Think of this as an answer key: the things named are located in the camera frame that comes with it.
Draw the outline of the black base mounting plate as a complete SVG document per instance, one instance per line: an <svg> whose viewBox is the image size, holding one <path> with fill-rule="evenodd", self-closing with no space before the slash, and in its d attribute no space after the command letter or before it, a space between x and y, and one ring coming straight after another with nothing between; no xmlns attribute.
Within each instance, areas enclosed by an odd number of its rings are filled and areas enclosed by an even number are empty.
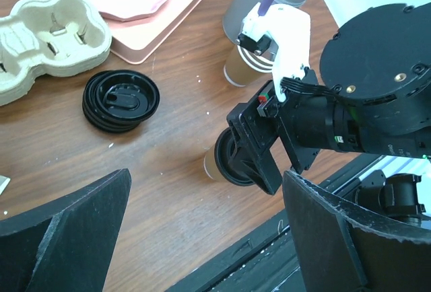
<svg viewBox="0 0 431 292"><path fill-rule="evenodd" d="M320 185L345 196L375 170L393 175L402 166L395 157L361 155ZM264 224L169 287L169 291L305 291L287 214Z"/></svg>

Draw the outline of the stack of paper cups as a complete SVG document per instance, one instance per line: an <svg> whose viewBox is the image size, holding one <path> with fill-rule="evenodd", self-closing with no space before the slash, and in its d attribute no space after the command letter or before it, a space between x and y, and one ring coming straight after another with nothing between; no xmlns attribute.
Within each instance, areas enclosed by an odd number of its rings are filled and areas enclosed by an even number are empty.
<svg viewBox="0 0 431 292"><path fill-rule="evenodd" d="M225 78L236 87L248 84L271 74L273 61L235 45L226 59L223 72Z"/></svg>

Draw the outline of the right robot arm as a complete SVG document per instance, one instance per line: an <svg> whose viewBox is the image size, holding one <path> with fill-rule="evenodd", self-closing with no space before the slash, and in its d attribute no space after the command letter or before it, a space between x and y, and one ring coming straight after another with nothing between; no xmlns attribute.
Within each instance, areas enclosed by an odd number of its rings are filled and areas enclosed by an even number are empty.
<svg viewBox="0 0 431 292"><path fill-rule="evenodd" d="M289 69L227 120L220 170L267 194L281 185L270 152L276 140L298 173L322 149L430 159L430 5L392 3L358 14L325 45L318 71Z"/></svg>

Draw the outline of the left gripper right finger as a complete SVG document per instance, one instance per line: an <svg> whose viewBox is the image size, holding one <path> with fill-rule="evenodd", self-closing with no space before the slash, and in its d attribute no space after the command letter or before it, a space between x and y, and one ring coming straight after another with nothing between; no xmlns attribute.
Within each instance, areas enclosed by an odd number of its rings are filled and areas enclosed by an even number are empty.
<svg viewBox="0 0 431 292"><path fill-rule="evenodd" d="M286 172L284 203L306 290L429 291L420 181L396 174L347 200Z"/></svg>

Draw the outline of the black coffee cup lid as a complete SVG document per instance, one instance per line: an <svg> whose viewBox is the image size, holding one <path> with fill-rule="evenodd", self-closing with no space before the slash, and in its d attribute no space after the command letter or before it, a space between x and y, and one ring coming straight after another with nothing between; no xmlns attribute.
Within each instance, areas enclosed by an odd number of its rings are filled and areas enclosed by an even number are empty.
<svg viewBox="0 0 431 292"><path fill-rule="evenodd" d="M252 186L255 183L243 172L236 171L229 165L230 158L234 155L236 144L229 128L222 131L215 142L215 164L224 180L237 186Z"/></svg>

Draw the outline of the single brown paper cup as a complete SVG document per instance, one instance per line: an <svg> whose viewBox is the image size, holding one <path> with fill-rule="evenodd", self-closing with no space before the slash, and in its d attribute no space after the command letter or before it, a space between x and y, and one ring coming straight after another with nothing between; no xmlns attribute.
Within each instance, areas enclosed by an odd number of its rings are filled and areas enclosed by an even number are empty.
<svg viewBox="0 0 431 292"><path fill-rule="evenodd" d="M207 176L210 177L212 180L216 182L226 181L225 177L223 177L222 173L219 171L216 163L215 145L212 145L206 152L203 159L203 167Z"/></svg>

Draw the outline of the cardboard cup carrier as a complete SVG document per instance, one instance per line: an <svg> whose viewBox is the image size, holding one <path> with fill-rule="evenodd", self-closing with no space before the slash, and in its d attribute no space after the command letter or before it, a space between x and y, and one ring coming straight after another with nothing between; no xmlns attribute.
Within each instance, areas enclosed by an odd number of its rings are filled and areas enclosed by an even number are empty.
<svg viewBox="0 0 431 292"><path fill-rule="evenodd" d="M19 0L1 18L1 105L42 75L72 77L101 65L112 34L86 0Z"/></svg>

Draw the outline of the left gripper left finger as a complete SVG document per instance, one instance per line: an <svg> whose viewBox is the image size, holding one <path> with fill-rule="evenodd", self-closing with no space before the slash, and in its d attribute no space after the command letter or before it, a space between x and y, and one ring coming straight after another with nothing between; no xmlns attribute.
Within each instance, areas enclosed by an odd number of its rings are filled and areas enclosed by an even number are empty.
<svg viewBox="0 0 431 292"><path fill-rule="evenodd" d="M2 291L102 291L129 193L129 170L1 221Z"/></svg>

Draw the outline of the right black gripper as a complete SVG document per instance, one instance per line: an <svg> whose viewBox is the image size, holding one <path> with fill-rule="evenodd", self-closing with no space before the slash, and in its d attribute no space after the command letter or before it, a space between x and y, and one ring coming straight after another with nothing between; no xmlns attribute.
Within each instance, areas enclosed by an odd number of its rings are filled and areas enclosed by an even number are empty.
<svg viewBox="0 0 431 292"><path fill-rule="evenodd" d="M319 85L313 70L304 79L284 77L279 102L273 81L227 115L235 148L228 165L243 174L266 194L274 195L282 176L271 154L281 140L292 168L301 173L322 149L336 150L334 117L337 88Z"/></svg>

